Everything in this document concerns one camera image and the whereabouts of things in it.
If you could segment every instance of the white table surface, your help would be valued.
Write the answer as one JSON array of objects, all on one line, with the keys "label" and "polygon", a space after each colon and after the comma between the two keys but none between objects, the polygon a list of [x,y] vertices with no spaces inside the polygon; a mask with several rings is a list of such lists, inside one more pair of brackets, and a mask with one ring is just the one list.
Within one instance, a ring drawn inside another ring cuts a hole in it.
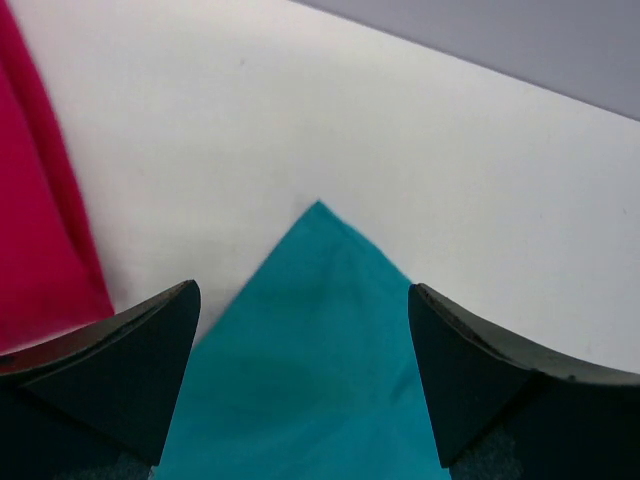
[{"label": "white table surface", "polygon": [[11,4],[118,310],[195,278],[201,335],[321,198],[411,279],[640,372],[639,123],[283,0]]}]

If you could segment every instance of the black plastic jaw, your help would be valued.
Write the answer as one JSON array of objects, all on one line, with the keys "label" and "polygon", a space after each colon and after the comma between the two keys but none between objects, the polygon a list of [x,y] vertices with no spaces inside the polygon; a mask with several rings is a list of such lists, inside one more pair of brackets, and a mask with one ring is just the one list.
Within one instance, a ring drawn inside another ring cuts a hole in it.
[{"label": "black plastic jaw", "polygon": [[640,478],[640,376],[555,352],[409,291],[440,463],[454,480]]},{"label": "black plastic jaw", "polygon": [[200,291],[187,281],[0,357],[0,478],[146,478],[162,455],[199,313]]}]

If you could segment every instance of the pink fabric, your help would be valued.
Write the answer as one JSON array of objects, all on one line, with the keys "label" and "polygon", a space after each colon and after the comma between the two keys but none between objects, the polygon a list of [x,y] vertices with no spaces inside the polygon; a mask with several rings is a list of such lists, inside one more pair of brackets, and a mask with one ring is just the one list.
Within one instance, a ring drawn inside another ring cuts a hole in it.
[{"label": "pink fabric", "polygon": [[46,91],[0,0],[0,352],[113,315]]}]

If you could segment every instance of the gray background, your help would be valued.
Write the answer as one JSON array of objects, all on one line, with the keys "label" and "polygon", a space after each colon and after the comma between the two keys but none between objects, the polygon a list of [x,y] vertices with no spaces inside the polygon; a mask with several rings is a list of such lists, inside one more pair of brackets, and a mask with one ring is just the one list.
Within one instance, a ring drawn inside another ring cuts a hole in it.
[{"label": "gray background", "polygon": [[299,0],[640,119],[638,0]]}]

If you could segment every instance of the cloth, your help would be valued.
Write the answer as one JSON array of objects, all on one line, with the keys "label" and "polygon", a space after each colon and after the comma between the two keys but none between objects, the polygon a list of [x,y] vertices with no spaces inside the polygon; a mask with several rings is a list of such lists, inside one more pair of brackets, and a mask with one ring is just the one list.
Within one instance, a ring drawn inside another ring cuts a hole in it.
[{"label": "cloth", "polygon": [[311,207],[192,352],[156,480],[448,479],[409,283]]},{"label": "cloth", "polygon": [[55,115],[0,0],[0,352],[113,315]]}]

